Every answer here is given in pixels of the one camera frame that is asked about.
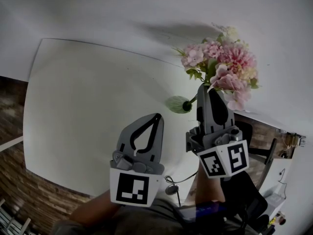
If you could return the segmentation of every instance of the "black cable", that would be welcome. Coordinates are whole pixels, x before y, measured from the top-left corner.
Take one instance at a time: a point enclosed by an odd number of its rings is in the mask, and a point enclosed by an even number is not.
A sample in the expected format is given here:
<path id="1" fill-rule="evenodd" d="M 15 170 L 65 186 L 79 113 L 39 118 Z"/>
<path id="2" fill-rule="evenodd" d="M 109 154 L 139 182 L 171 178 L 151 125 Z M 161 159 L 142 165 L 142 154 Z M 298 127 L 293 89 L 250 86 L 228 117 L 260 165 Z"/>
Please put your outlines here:
<path id="1" fill-rule="evenodd" d="M 285 171 L 286 171 L 286 169 L 284 168 L 284 169 L 280 172 L 280 175 L 282 174 L 282 178 L 281 178 L 280 180 L 278 180 L 278 182 L 280 182 L 281 184 L 285 185 L 284 195 L 285 195 L 285 199 L 286 199 L 286 198 L 287 198 L 287 196 L 286 196 L 287 183 L 281 182 L 282 179 L 283 179 L 283 177 L 284 177 Z"/>
<path id="2" fill-rule="evenodd" d="M 192 174 L 192 175 L 189 176 L 188 178 L 186 178 L 186 179 L 184 179 L 184 180 L 181 180 L 181 181 L 178 181 L 178 182 L 174 182 L 174 180 L 172 179 L 171 176 L 165 176 L 165 181 L 166 181 L 167 183 L 170 183 L 170 184 L 172 184 L 172 185 L 175 185 L 175 184 L 184 182 L 184 181 L 186 181 L 186 180 L 192 178 L 192 177 L 195 176 L 197 173 L 198 173 L 198 171 L 196 171 L 194 174 Z M 178 198 L 179 207 L 181 207 L 181 204 L 180 204 L 180 197 L 179 197 L 178 190 L 177 190 L 176 194 L 177 194 L 177 198 Z"/>

